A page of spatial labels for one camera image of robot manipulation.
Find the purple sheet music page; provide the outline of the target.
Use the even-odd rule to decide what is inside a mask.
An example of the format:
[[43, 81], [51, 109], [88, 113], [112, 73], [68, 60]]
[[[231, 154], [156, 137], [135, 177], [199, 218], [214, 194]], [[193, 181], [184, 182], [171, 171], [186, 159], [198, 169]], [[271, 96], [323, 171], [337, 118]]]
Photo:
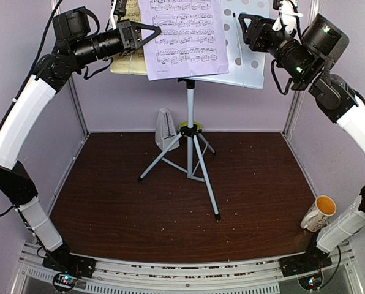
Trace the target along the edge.
[[139, 1], [141, 21], [161, 33], [144, 47], [148, 80], [228, 72], [219, 1]]

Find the yellow sheet music page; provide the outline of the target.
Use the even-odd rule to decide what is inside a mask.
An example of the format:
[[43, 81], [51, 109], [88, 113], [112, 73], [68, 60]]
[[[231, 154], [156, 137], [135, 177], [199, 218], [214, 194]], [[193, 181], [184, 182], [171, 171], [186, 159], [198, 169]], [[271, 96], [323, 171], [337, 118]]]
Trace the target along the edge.
[[[126, 16], [122, 17], [121, 20], [141, 21], [138, 0], [127, 0], [126, 10]], [[143, 49], [123, 57], [114, 55], [110, 72], [114, 74], [147, 75]]]

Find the light blue folding music stand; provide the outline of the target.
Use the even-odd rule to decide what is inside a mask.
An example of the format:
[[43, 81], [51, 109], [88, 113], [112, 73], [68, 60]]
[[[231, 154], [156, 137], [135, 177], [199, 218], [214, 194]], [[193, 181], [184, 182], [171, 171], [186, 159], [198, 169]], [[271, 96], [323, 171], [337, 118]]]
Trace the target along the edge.
[[140, 58], [115, 60], [112, 72], [145, 75], [149, 80], [177, 78], [186, 84], [187, 119], [174, 126], [167, 109], [159, 114], [156, 143], [162, 150], [157, 162], [187, 138], [187, 165], [182, 171], [210, 185], [204, 155], [212, 146], [194, 118], [196, 81], [262, 89], [265, 57], [243, 48], [238, 15], [241, 12], [267, 16], [267, 1], [128, 1], [127, 18], [158, 26], [161, 34], [150, 41]]

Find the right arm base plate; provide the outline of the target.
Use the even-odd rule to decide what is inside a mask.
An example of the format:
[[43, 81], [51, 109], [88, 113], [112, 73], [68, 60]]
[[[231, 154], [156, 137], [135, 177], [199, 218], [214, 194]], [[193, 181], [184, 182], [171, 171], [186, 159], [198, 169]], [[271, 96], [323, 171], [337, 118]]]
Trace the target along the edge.
[[283, 257], [279, 260], [283, 277], [300, 275], [311, 271], [318, 271], [332, 265], [329, 254], [303, 253]]

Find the white metronome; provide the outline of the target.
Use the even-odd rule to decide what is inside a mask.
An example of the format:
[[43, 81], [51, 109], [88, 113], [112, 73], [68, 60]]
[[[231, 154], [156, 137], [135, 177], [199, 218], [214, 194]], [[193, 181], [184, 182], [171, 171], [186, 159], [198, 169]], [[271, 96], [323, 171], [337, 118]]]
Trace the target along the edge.
[[158, 112], [155, 143], [163, 151], [177, 136], [177, 130], [171, 111], [168, 108], [161, 108]]

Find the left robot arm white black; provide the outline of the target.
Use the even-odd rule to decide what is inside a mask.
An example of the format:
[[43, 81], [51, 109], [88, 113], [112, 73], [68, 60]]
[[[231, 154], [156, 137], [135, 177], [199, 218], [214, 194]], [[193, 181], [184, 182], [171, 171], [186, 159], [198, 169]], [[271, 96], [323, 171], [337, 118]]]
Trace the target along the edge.
[[125, 1], [113, 1], [111, 29], [92, 31], [90, 21], [96, 20], [85, 7], [51, 12], [46, 28], [54, 30], [54, 47], [49, 54], [36, 55], [0, 122], [0, 191], [41, 243], [46, 252], [45, 263], [62, 272], [74, 267], [74, 257], [42, 208], [36, 186], [18, 155], [43, 109], [73, 73], [89, 79], [89, 64], [111, 60], [114, 55], [129, 55], [161, 33], [158, 26], [127, 19]]

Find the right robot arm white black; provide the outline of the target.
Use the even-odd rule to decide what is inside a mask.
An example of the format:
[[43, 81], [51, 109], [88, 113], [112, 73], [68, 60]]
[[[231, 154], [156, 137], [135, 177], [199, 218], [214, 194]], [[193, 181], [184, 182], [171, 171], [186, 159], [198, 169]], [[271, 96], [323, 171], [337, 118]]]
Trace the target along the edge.
[[[295, 33], [273, 29], [276, 21], [241, 13], [243, 42], [253, 52], [269, 53], [290, 78], [286, 89], [308, 92], [321, 111], [351, 136], [365, 154], [365, 99], [330, 70], [349, 45], [348, 36], [318, 14], [299, 40]], [[365, 185], [349, 208], [321, 229], [311, 241], [300, 264], [314, 270], [337, 245], [365, 226]]]

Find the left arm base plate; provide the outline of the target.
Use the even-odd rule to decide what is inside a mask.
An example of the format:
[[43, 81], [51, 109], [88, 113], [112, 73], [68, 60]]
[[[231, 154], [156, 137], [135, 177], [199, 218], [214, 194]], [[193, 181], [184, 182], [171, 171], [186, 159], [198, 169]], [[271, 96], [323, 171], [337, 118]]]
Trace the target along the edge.
[[75, 277], [92, 278], [96, 260], [78, 255], [47, 255], [42, 266], [51, 270], [69, 273]]

